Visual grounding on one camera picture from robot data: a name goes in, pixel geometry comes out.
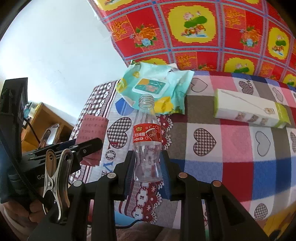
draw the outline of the checkered heart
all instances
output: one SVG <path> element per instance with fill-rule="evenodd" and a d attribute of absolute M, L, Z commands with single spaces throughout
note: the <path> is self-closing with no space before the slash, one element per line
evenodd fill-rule
<path fill-rule="evenodd" d="M 268 209 L 264 203 L 260 203 L 254 211 L 255 220 L 263 220 L 268 214 Z"/>
<path fill-rule="evenodd" d="M 249 94 L 252 95 L 254 93 L 254 88 L 251 85 L 248 85 L 246 82 L 244 81 L 240 81 L 239 82 L 239 86 L 242 88 L 242 92 L 244 94 Z"/>
<path fill-rule="evenodd" d="M 205 156 L 213 150 L 216 140 L 207 130 L 198 128 L 194 132 L 194 139 L 197 142 L 193 146 L 193 150 L 198 156 Z"/>
<path fill-rule="evenodd" d="M 292 150 L 296 153 L 296 136 L 293 132 L 290 132 L 290 137 L 292 140 Z"/>
<path fill-rule="evenodd" d="M 122 148 L 125 146 L 128 136 L 126 131 L 131 127 L 131 119 L 123 117 L 115 121 L 107 130 L 107 137 L 110 145 L 114 148 Z"/>

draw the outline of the teal package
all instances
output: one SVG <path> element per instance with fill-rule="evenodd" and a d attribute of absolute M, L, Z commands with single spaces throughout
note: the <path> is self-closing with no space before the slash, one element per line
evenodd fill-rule
<path fill-rule="evenodd" d="M 185 114 L 184 99 L 193 75 L 191 70 L 132 60 L 116 90 L 134 109 L 139 109 L 141 95 L 150 94 L 155 99 L 155 113 Z"/>

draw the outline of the wooden cabinet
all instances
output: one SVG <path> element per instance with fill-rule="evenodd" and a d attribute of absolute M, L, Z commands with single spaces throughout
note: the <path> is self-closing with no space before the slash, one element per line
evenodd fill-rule
<path fill-rule="evenodd" d="M 60 125 L 54 139 L 54 141 L 56 142 L 68 141 L 73 130 L 72 125 L 70 125 L 68 122 L 60 118 L 57 114 L 52 112 L 43 103 L 38 104 L 35 110 L 35 114 L 30 120 L 30 123 L 39 140 L 42 138 L 46 129 L 56 123 L 59 123 Z M 27 125 L 26 129 L 22 130 L 21 140 L 23 153 L 37 149 L 39 145 L 29 125 Z"/>

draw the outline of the plastic bottle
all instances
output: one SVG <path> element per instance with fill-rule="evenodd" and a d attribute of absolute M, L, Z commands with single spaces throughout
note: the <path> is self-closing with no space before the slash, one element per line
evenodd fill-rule
<path fill-rule="evenodd" d="M 161 181 L 161 126 L 154 112 L 154 98 L 148 94 L 139 99 L 139 113 L 133 127 L 133 150 L 136 156 L 134 180 Z"/>

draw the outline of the cola candy label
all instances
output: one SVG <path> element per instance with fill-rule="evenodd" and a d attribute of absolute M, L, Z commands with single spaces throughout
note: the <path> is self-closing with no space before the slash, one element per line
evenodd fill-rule
<path fill-rule="evenodd" d="M 133 127 L 133 142 L 161 142 L 161 127 L 158 124 L 142 123 Z"/>

